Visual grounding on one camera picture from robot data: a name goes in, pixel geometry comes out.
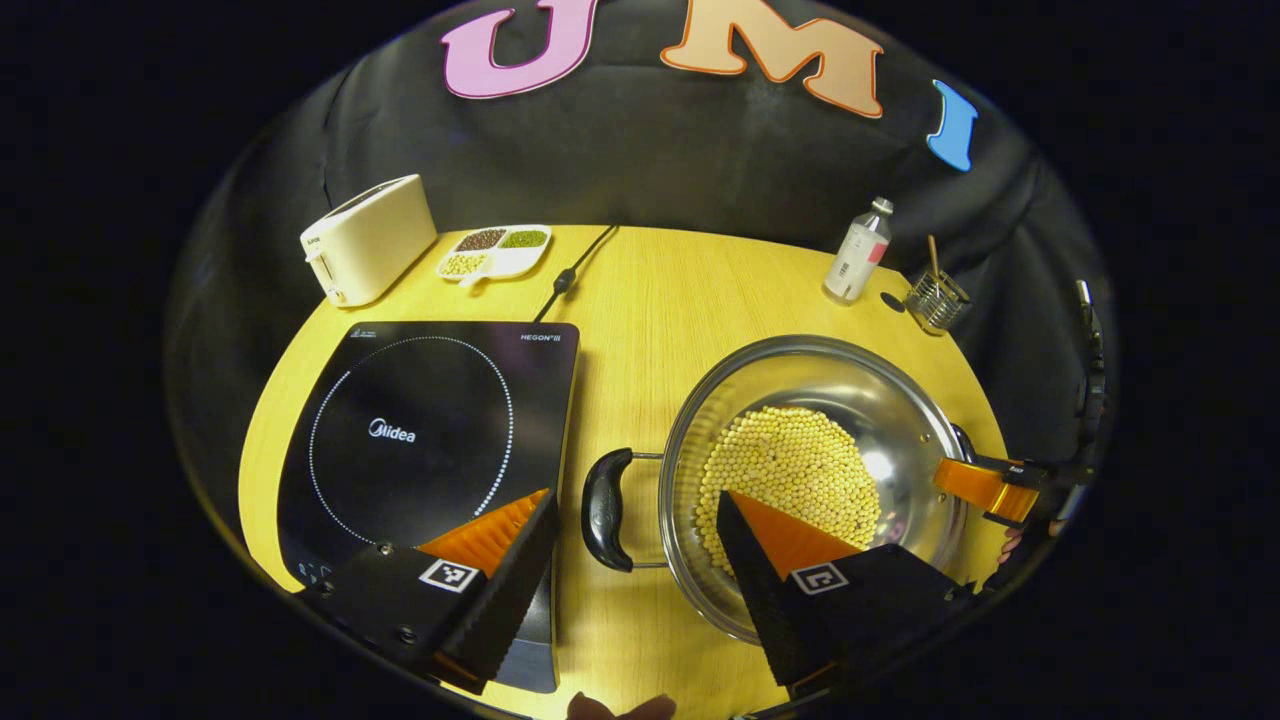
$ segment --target wooden tabletop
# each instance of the wooden tabletop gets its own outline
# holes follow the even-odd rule
[[[271,374],[241,459],[241,523],[250,552],[275,582],[291,592],[302,589],[280,559],[275,521],[280,471],[302,405],[351,325],[529,322],[549,297],[556,275],[603,229],[557,225],[529,274],[472,288],[435,275],[439,260],[465,234],[445,233],[376,302],[338,309],[320,301]],[[581,331],[561,495],[556,646],[561,684],[556,693],[539,694],[490,683],[481,702],[547,720],[563,720],[579,691],[617,714],[666,693],[678,705],[676,717],[690,719],[723,719],[786,702],[759,647],[714,629],[666,569],[625,574],[599,565],[582,544],[577,521],[591,464],[618,447],[662,451],[694,384],[744,345],[812,333],[865,347],[915,379],[948,420],[965,428],[978,452],[1005,456],[991,405],[955,342],[927,336],[909,314],[881,300],[881,292],[902,299],[906,279],[879,268],[861,297],[845,307],[822,292],[831,261],[827,252],[771,242],[625,227],[582,263],[575,287],[544,318]],[[636,462],[622,482],[627,516],[621,539],[637,562],[663,557],[658,470],[657,462]],[[947,573],[959,582],[991,575],[1004,529],[970,507],[960,552]]]

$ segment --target power cord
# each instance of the power cord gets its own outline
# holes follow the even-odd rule
[[[538,313],[538,316],[534,318],[535,323],[541,323],[543,315],[545,315],[547,311],[552,309],[552,304],[556,302],[556,299],[563,295],[564,291],[567,291],[570,286],[573,284],[573,281],[577,278],[577,266],[582,264],[582,260],[586,260],[586,256],[590,255],[593,250],[595,250],[595,246],[599,245],[600,241],[604,240],[607,234],[609,234],[616,229],[618,229],[618,225],[616,224],[604,228],[604,232],[600,233],[600,237],[595,238],[595,241],[591,242],[591,245],[586,249],[586,252],[584,252],[582,256],[577,259],[577,263],[573,263],[572,268],[564,268],[563,270],[561,270],[561,274],[556,275],[556,282],[552,283],[552,296],[549,300],[547,300],[547,305],[543,305],[543,309]]]

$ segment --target letter m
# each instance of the letter m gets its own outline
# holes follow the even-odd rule
[[[876,100],[876,55],[883,47],[826,18],[791,27],[764,0],[689,0],[685,37],[662,51],[662,61],[682,70],[741,74],[746,60],[733,54],[735,31],[771,81],[791,79],[817,55],[818,72],[805,78],[805,90],[867,118],[884,114]]]

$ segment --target pot handle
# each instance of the pot handle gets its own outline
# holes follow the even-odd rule
[[[600,565],[630,573],[632,568],[666,568],[666,562],[632,562],[618,542],[622,529],[622,470],[632,457],[662,460],[660,452],[614,450],[591,465],[582,486],[582,542]]]

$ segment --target toaster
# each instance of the toaster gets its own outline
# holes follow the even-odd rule
[[[420,176],[379,183],[334,208],[300,236],[329,302],[378,300],[436,238]]]

